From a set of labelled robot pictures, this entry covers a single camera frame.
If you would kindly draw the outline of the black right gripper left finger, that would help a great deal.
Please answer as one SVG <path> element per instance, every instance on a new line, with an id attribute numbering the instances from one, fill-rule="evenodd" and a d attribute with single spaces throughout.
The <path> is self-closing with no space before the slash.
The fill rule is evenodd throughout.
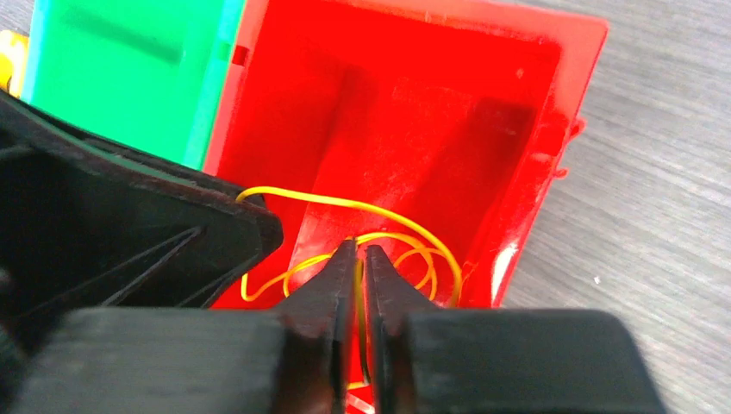
<path id="1" fill-rule="evenodd" d="M 354 240 L 270 310 L 97 307 L 64 316 L 14 413 L 342 413 Z"/>

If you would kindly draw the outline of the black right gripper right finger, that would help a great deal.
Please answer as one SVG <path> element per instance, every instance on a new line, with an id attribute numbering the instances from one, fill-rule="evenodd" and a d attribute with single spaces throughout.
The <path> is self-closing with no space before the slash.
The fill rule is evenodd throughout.
<path id="1" fill-rule="evenodd" d="M 442 308 L 366 251 L 379 413 L 663 413 L 634 338 L 581 309 Z"/>

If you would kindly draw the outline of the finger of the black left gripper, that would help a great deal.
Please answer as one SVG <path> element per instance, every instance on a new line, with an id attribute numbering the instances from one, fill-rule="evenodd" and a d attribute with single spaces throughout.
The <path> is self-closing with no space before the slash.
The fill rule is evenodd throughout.
<path id="1" fill-rule="evenodd" d="M 205 308 L 283 242 L 240 187 L 1 96 L 1 328 L 36 349 L 65 313 Z"/>

